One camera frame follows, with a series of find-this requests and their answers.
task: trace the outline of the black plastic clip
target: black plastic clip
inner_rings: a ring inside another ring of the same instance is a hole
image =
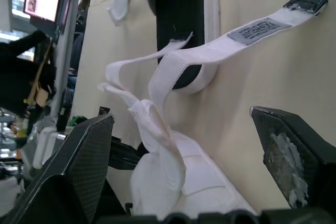
[[[328,0],[291,0],[284,7],[318,15],[327,3]]]

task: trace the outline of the white strap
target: white strap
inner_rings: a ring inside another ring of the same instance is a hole
[[[193,36],[193,33],[191,33],[186,40],[171,39],[167,46],[165,46],[161,51],[156,52],[154,54],[141,57],[141,58],[132,59],[132,60],[123,60],[123,61],[117,61],[117,62],[111,63],[107,65],[105,69],[106,79],[113,86],[118,87],[121,90],[126,90],[120,82],[120,70],[124,65],[128,65],[131,63],[135,63],[135,62],[157,59],[159,57],[164,56],[168,52],[181,49],[189,42],[192,36]]]
[[[188,66],[220,64],[251,45],[281,30],[298,26],[313,16],[310,12],[284,7],[274,14],[236,28],[208,44],[166,54],[149,84],[151,99],[166,128],[169,129],[164,113],[166,99]]]

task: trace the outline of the carbon fiber texture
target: carbon fiber texture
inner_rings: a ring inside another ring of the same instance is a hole
[[[72,137],[82,137],[90,120],[74,128]],[[80,150],[69,169],[68,177],[84,213],[91,223],[103,188],[108,169],[113,119],[94,124],[86,132]]]

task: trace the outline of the gray label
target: gray label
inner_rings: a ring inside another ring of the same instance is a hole
[[[242,27],[241,29],[235,30],[227,36],[244,45],[250,45],[267,35],[288,27],[291,27],[291,25],[277,22],[271,18],[264,18]]]

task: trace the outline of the black jacket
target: black jacket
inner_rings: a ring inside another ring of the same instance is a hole
[[[39,64],[18,59],[17,56],[32,47],[37,46],[46,39],[41,31],[12,41],[9,44],[0,43],[0,107],[9,110],[19,116],[25,113],[27,104],[24,99],[28,98],[34,82]],[[54,76],[50,74],[50,65],[46,65],[40,77],[43,88],[54,85]]]

